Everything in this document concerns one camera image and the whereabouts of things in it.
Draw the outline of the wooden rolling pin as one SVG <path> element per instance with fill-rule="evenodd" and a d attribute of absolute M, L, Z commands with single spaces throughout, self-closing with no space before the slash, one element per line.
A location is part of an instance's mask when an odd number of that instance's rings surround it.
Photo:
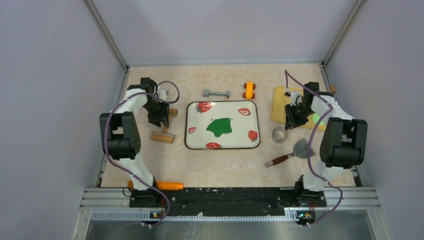
<path fill-rule="evenodd" d="M 168 114 L 169 124 L 178 115 L 176 108 L 170 108 Z M 169 127 L 163 126 L 161 131 L 153 131 L 150 135 L 150 139 L 156 142 L 172 144 L 175 141 L 175 134 L 169 133 Z"/>

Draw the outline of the white strawberry tray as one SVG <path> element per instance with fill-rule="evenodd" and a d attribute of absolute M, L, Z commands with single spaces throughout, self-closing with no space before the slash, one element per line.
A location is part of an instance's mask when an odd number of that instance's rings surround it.
<path fill-rule="evenodd" d="M 254 149 L 260 143 L 259 116 L 253 101 L 193 101 L 187 105 L 184 145 L 188 149 Z"/>

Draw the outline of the green dough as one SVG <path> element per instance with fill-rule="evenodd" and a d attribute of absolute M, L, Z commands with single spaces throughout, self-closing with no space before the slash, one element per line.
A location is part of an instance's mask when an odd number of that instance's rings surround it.
<path fill-rule="evenodd" d="M 233 132 L 231 126 L 232 120 L 228 117 L 214 119 L 206 128 L 207 132 L 211 132 L 214 137 L 219 138 L 222 135 L 228 135 Z"/>

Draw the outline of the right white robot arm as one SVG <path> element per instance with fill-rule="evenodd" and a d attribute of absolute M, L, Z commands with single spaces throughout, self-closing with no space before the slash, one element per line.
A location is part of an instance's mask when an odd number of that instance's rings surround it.
<path fill-rule="evenodd" d="M 317 114 L 325 131 L 319 147 L 319 161 L 309 165 L 309 172 L 295 183 L 293 200 L 299 206 L 307 206 L 323 196 L 329 181 L 341 172 L 362 164 L 368 124 L 347 114 L 330 92 L 319 90 L 319 83 L 308 82 L 303 92 L 286 90 L 290 102 L 285 105 L 285 129 L 305 125 L 309 116 Z"/>

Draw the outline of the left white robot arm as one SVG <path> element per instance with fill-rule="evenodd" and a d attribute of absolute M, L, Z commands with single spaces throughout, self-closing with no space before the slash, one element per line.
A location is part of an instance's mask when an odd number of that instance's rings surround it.
<path fill-rule="evenodd" d="M 168 127 L 170 103 L 166 97 L 166 90 L 153 79 L 142 77 L 139 84 L 128 87 L 123 100 L 113 110 L 99 117 L 102 149 L 107 160 L 127 173 L 133 190 L 143 191 L 141 200 L 149 207 L 160 202 L 161 194 L 141 154 L 142 140 L 136 115 L 145 109 L 149 123 Z"/>

